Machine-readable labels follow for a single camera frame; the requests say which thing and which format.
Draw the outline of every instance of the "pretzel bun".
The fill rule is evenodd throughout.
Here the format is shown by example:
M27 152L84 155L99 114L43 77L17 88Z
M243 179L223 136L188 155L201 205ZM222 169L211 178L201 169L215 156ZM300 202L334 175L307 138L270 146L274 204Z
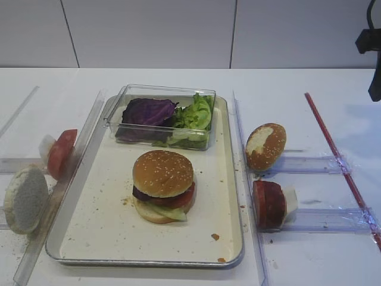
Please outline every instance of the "pretzel bun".
M282 154L286 145L286 131L282 125L266 123L251 132L246 142L248 166L254 171L268 170Z

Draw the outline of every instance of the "red stick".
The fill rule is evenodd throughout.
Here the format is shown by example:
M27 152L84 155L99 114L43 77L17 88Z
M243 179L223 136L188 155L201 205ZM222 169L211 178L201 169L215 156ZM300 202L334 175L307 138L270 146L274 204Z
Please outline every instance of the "red stick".
M342 157L340 155L340 152L337 149L337 147L335 145L335 142L333 142L333 139L332 139L331 135L329 134L328 129L327 129L326 125L323 122L323 119L321 119L321 117L319 115L319 112L317 111L317 108L316 108L314 102L312 101L311 95L308 92L305 93L304 95L305 95L305 98L307 99L308 104L311 107L312 112L315 115L316 121L319 124L320 129L321 129L322 133L324 134L324 137L326 138L326 141L327 141L327 143L329 145L329 148L331 149L333 155L336 158L341 159ZM353 196L356 199L356 202L357 202L359 208L361 210L367 212L368 211L368 207L367 207L363 197L361 196L360 191L358 190L355 182L353 181L353 178L352 178L351 174L343 172L343 175L344 175L344 178L345 178L349 188L352 191ZM372 230L372 232L371 232L372 236L373 236L374 240L377 243L377 246L379 247L379 249L381 251L381 234L380 234L379 231L377 231L377 232L374 231L374 229L377 228L377 225L373 224L372 222L368 222L368 223L370 224L370 227L371 227L371 230Z

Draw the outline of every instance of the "top bun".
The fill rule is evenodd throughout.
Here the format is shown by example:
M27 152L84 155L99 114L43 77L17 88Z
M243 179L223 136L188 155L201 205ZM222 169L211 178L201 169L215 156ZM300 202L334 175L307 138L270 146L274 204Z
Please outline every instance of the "top bun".
M184 193L193 182L192 163L170 151L154 150L133 165L133 184L151 197L169 198Z
M246 157L250 168L266 171L279 158L286 145L286 131L282 125L266 123L256 128L246 143Z

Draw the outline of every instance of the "sliced tomato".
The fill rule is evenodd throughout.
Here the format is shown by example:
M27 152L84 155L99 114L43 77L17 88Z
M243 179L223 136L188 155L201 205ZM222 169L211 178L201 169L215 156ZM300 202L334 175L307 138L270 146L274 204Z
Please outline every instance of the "sliced tomato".
M192 185L181 195L177 195L173 198L153 198L150 200L153 204L158 206L169 207L171 209L177 209L179 207L187 205L192 198L195 192L195 183L192 182Z
M50 149L48 172L56 180L59 180L62 176L66 160L73 149L77 134L77 129L65 130Z

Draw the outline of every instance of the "white table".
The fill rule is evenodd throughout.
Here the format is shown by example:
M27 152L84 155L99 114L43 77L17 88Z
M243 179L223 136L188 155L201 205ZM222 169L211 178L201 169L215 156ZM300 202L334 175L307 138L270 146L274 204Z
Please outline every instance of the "white table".
M159 69L0 69L2 105L0 126L30 90L40 89L14 122L15 130L25 128L26 114L39 110L34 120L42 122L28 146L14 143L17 134L0 140L0 152L36 157L39 138L45 133L57 136L63 129L81 128L100 89L107 98L128 83L208 88L231 103L232 93L239 101L245 139L257 126L278 122L287 131L287 149L303 149L304 154L331 154L318 124L304 98L309 92L339 149L354 166L353 177L367 204L381 217L378 173L381 170L381 144L377 103L367 89L373 70L159 70ZM50 110L43 113L45 106ZM235 135L232 106L231 128ZM238 141L232 138L235 155ZM242 174L237 172L242 190ZM294 184L299 202L318 198L320 207L356 207L342 176L279 175L275 181ZM178 269L78 268L62 266L43 250L29 285L259 285L251 231L245 228L245 258L226 271ZM20 261L25 240L2 232L0 284L11 280ZM270 285L366 285L379 283L380 251L369 235L296 234L264 235L266 268Z

